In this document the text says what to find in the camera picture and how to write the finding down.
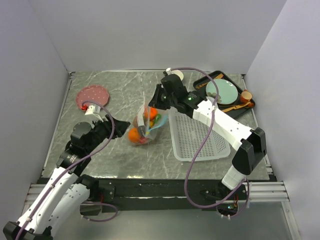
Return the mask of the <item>orange tangerine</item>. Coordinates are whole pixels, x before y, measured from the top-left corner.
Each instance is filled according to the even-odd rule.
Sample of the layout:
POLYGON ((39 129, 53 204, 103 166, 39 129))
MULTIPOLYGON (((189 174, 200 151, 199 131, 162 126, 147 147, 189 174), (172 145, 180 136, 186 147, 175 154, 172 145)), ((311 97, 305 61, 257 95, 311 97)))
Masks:
POLYGON ((128 139, 132 143, 139 143, 141 139, 141 135, 136 127, 133 127, 128 132, 128 139))
POLYGON ((150 120, 150 121, 153 121, 156 116, 158 114, 158 110, 154 107, 148 107, 146 109, 146 117, 150 120))

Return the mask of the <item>green chili pepper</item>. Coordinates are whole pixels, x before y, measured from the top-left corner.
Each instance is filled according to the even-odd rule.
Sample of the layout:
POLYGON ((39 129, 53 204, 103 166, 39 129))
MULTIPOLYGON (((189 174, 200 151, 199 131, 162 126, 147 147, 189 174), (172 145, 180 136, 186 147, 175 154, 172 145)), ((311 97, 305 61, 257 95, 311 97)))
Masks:
POLYGON ((161 118, 162 118, 162 115, 158 113, 153 119, 153 123, 156 124, 161 118))

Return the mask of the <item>brown kiwi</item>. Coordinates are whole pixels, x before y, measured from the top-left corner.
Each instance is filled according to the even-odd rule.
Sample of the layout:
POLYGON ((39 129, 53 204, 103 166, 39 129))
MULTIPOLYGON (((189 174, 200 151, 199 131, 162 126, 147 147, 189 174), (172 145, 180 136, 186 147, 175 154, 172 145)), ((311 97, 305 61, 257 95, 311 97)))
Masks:
POLYGON ((133 126, 134 126, 135 128, 138 128, 139 125, 138 125, 138 117, 137 117, 137 116, 133 119, 132 124, 133 124, 133 126))

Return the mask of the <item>clear zip top bag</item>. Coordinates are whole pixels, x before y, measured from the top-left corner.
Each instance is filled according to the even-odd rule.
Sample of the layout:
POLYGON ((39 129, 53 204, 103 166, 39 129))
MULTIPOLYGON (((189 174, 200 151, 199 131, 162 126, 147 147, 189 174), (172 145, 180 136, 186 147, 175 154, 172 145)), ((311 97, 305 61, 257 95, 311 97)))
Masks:
POLYGON ((137 129, 138 129, 138 132, 139 132, 141 137, 149 138, 149 142, 151 142, 151 141, 156 139, 160 128, 168 120, 169 112, 168 112, 168 110, 157 109, 158 114, 161 114, 162 117, 156 124, 154 124, 153 120, 149 120, 146 117, 146 111, 147 111, 148 107, 150 107, 150 106, 148 106, 146 103, 144 103, 144 104, 142 104, 140 106, 140 108, 139 108, 139 110, 137 112, 137 115, 136 115, 137 116, 137 123, 138 123, 138 128, 137 129))

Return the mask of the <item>red chili pepper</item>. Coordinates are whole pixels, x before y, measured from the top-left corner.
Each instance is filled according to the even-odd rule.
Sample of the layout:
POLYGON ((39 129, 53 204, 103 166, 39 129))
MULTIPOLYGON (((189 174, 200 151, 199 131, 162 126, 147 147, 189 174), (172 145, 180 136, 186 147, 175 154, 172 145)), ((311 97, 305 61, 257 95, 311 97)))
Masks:
POLYGON ((137 144, 139 145, 144 145, 144 144, 147 144, 149 142, 149 138, 147 137, 144 137, 144 136, 141 136, 138 141, 137 141, 137 144))

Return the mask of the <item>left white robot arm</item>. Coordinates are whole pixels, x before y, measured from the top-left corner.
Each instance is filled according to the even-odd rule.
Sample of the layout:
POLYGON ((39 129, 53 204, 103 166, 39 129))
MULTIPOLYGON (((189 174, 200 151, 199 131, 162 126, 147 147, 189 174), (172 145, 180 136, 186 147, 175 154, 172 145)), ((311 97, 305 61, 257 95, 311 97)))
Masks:
POLYGON ((101 197, 99 181, 83 174, 102 142, 122 137, 130 122, 106 116, 73 127, 47 184, 17 221, 3 228, 7 240, 51 240, 61 223, 85 201, 101 197))

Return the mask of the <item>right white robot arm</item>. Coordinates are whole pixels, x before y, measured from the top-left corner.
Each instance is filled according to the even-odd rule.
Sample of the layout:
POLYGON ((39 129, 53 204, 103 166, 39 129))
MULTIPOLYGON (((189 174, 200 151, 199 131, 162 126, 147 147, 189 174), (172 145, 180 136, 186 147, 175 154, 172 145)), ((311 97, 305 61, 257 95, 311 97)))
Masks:
POLYGON ((221 180, 219 195, 232 198, 237 185, 252 173, 267 153, 266 134, 260 128, 252 129, 219 110, 198 91, 188 91, 180 78, 170 74, 156 85, 148 104, 159 110, 175 108, 179 113, 199 121, 222 136, 236 151, 232 165, 221 180))

